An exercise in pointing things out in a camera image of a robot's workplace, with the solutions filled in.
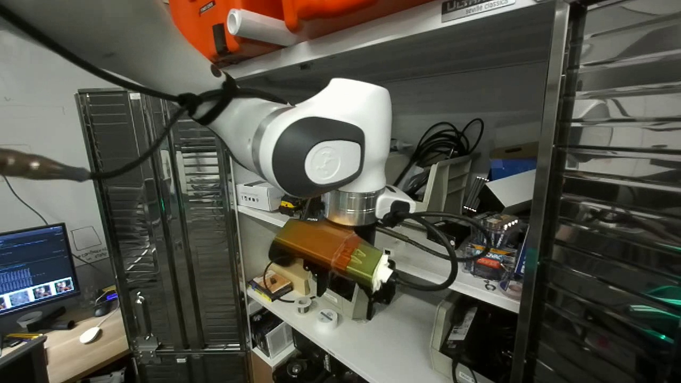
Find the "computer monitor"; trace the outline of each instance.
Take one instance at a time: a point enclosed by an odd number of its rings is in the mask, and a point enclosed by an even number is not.
[[[0,233],[0,317],[27,312],[39,322],[47,312],[38,306],[71,296],[79,281],[64,224]]]

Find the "wall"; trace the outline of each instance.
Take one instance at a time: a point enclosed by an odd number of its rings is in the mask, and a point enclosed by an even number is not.
[[[109,87],[43,47],[0,26],[0,147],[87,165],[73,94]],[[91,182],[10,178],[18,195],[47,222],[65,222],[71,249],[95,256],[104,247]],[[0,178],[0,231],[39,226]]]

